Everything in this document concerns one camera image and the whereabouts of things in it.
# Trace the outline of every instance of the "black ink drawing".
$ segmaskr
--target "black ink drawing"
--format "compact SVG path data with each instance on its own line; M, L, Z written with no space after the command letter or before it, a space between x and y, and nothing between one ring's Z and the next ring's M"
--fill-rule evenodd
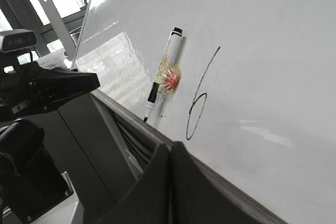
M187 138L187 140L190 140L190 139L193 137L194 133L195 133L195 130L196 130L196 128L197 128L197 126L198 126L198 122L199 122L199 120L200 120L200 118L201 118L201 116L202 116L203 109L204 109L204 105L205 105L205 102L206 102L206 99L207 99L207 96L208 96L207 93L202 93L202 94L200 94L199 96L197 96L197 95L198 95L199 88L200 88L200 86L201 86L201 84L202 84L202 81L203 81L203 79L204 79L204 76L205 76L206 72L208 71L208 69L209 69L209 67L210 67L210 65L211 65L211 63L212 63L212 61L214 60L214 58L215 58L215 56L216 56L216 54L218 53L219 50L220 50L220 47L217 48L216 52L215 52L214 55L211 57L211 60L209 61L208 65L207 65L207 67L206 67L206 69L205 69L205 71L204 71L204 73L203 73L203 75L202 75L202 77L201 77L200 83L198 84L197 90L196 90L196 92L195 92L195 96L194 96L192 105L191 105L191 107L190 107L190 109L189 109L189 116L188 116L187 130L186 130L186 138ZM202 106L200 115L198 116L198 119L197 119L196 125L195 125L195 127L194 127L194 130L193 130L193 132L192 132L191 134L189 134L189 122L190 122L191 113L192 113L192 111L193 111L193 108L194 108L195 104L200 100L201 97L204 97L203 106Z

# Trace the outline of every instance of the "window frame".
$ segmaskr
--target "window frame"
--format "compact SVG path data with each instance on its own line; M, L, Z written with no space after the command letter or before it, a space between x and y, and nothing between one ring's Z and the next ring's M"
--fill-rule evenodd
M58 39L51 24L43 25L30 0L0 0L0 8L13 29L28 29L35 32L37 45L34 47L42 57L49 54L47 44ZM82 26L86 10L64 17L69 32Z

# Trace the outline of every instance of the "dry erase marker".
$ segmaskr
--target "dry erase marker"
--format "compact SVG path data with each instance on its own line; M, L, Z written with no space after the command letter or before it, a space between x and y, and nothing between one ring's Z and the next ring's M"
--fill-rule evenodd
M171 66L175 61L176 54L181 44L181 40L182 40L182 30L175 27L170 34L168 43L166 45L166 49L163 54L162 61L160 63L159 69L157 70L153 82L152 90L147 99L145 118L143 119L144 122L147 121L153 108L155 107L156 94L158 92L160 85L164 83L164 75L167 71L168 66Z

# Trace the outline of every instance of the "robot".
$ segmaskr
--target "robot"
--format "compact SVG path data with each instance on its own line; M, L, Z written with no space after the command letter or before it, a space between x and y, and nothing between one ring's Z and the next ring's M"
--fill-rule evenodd
M36 43L33 31L0 32L0 121L15 120L0 129L0 223L5 208L22 223L80 224L83 207L68 174L45 150L43 128L16 119L54 111L100 84L95 73L20 65L17 57Z

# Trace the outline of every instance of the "white surface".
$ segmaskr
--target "white surface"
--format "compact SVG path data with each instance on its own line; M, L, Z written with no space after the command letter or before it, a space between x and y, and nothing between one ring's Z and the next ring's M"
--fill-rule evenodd
M148 122L285 221L335 223L335 17L336 0L92 0L76 63L143 118L182 28L180 85Z

